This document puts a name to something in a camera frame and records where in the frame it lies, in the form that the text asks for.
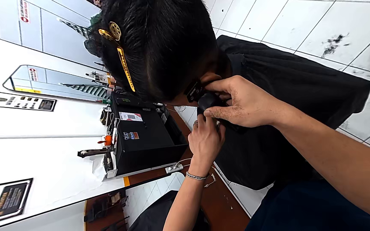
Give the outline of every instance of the silver bracelet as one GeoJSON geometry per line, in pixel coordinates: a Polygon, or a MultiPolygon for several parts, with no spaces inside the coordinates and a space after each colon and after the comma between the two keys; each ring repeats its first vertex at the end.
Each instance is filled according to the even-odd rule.
{"type": "Polygon", "coordinates": [[[194,176],[194,175],[191,175],[188,173],[188,171],[186,171],[186,176],[188,176],[189,178],[191,179],[195,179],[195,180],[199,180],[199,181],[203,181],[205,180],[206,178],[208,178],[208,176],[205,176],[205,177],[200,177],[200,176],[194,176]]]}

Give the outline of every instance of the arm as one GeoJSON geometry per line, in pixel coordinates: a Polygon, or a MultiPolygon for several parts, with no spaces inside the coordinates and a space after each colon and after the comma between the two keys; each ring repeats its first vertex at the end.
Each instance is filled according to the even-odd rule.
{"type": "Polygon", "coordinates": [[[370,214],[368,146],[328,128],[240,76],[215,81],[206,88],[222,92],[221,98],[229,98],[232,106],[208,108],[205,116],[246,127],[274,126],[338,192],[370,214]]]}
{"type": "MultiPolygon", "coordinates": [[[[225,141],[225,127],[220,126],[219,132],[212,118],[198,115],[198,123],[194,124],[192,133],[188,136],[189,148],[193,153],[188,173],[205,177],[213,161],[225,141]]],[[[178,194],[165,220],[164,231],[190,231],[197,219],[201,205],[204,181],[185,177],[178,194]]]]}

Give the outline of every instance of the hair clip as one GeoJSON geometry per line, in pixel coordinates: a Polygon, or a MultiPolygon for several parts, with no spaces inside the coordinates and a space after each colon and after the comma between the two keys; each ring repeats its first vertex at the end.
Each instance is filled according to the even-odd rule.
{"type": "MultiPolygon", "coordinates": [[[[119,41],[121,39],[121,29],[119,28],[119,26],[114,22],[110,22],[109,29],[111,34],[103,29],[99,29],[98,32],[100,33],[101,36],[108,40],[119,41]]],[[[117,50],[119,54],[119,59],[121,60],[122,67],[124,68],[125,71],[125,75],[127,76],[128,83],[130,84],[132,91],[135,92],[134,84],[131,79],[130,71],[128,70],[127,61],[125,59],[124,50],[119,45],[117,45],[117,50]]]]}

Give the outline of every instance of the black hair clipper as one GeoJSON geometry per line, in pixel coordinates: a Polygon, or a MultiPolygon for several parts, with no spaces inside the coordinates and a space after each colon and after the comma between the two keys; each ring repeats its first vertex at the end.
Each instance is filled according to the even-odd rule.
{"type": "MultiPolygon", "coordinates": [[[[207,91],[203,88],[203,85],[200,81],[195,81],[191,83],[187,89],[185,90],[184,94],[186,95],[188,102],[191,103],[193,101],[198,102],[198,114],[203,113],[207,108],[220,106],[220,107],[227,107],[228,105],[223,102],[219,96],[217,96],[214,92],[207,91]]],[[[244,133],[246,132],[247,128],[233,124],[228,120],[219,119],[225,127],[230,128],[237,133],[244,133]]]]}

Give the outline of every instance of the black hair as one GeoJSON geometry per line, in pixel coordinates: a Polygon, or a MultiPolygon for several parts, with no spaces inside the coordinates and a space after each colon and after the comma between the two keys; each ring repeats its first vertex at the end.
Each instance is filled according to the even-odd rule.
{"type": "Polygon", "coordinates": [[[152,102],[171,101],[201,73],[204,56],[216,48],[209,13],[202,0],[106,0],[92,26],[98,56],[127,92],[152,102]],[[116,43],[99,35],[109,23],[121,29],[123,48],[135,87],[122,68],[116,43]]]}

